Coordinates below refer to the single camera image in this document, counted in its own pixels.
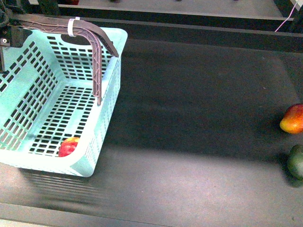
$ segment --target wire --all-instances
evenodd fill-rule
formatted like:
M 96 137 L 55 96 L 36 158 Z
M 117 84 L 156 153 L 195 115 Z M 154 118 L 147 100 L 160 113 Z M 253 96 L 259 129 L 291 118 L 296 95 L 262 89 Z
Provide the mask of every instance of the wire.
M 294 5 L 292 11 L 291 11 L 290 14 L 289 14 L 289 17 L 288 17 L 285 21 L 282 22 L 282 24 L 276 29 L 275 32 L 277 32 L 277 31 L 280 29 L 280 27 L 282 27 L 282 25 L 283 25 L 286 21 L 288 21 L 288 19 L 292 16 L 292 14 L 293 14 L 293 12 L 294 12 L 294 9 L 295 9 L 295 7 L 297 6 L 297 4 L 298 4 L 298 2 L 295 3 L 295 5 Z

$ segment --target black table surface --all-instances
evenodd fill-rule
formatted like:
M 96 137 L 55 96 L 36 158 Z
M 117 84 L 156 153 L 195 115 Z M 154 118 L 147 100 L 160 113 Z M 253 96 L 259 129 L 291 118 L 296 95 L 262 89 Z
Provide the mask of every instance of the black table surface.
M 0 203 L 174 227 L 300 227 L 303 187 L 285 160 L 303 136 L 278 124 L 303 98 L 302 68 L 297 53 L 130 39 L 94 175 L 0 164 Z

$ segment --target apple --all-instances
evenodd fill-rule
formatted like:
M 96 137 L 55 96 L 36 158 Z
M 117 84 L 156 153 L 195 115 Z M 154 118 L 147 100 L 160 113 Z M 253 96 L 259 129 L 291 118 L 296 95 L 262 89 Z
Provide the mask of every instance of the apple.
M 303 145 L 295 145 L 287 160 L 289 172 L 298 180 L 303 180 Z
M 79 139 L 78 137 L 70 137 L 63 141 L 59 148 L 59 157 L 65 157 L 71 154 L 76 149 Z
M 303 132 L 303 104 L 295 104 L 287 109 L 280 128 L 291 134 Z

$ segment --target white zip tie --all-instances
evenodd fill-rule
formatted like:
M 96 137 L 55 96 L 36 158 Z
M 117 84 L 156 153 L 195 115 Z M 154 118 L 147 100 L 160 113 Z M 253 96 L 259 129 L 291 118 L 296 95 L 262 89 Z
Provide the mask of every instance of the white zip tie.
M 80 20 L 80 17 L 76 17 L 75 19 L 70 19 L 68 21 L 68 25 L 67 25 L 67 33 L 70 37 L 76 37 L 73 33 L 73 28 L 74 28 L 74 20 Z

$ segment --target light blue basket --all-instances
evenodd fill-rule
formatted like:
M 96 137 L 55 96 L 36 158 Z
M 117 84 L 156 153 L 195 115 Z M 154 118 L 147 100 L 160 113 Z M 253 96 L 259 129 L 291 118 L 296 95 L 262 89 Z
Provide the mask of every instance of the light blue basket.
M 92 48 L 34 30 L 22 48 L 5 47 L 0 76 L 0 162 L 89 177 L 93 174 L 120 89 L 127 33 L 102 28 L 120 57 L 102 47 L 102 103 L 92 95 Z M 60 144 L 80 137 L 70 155 Z

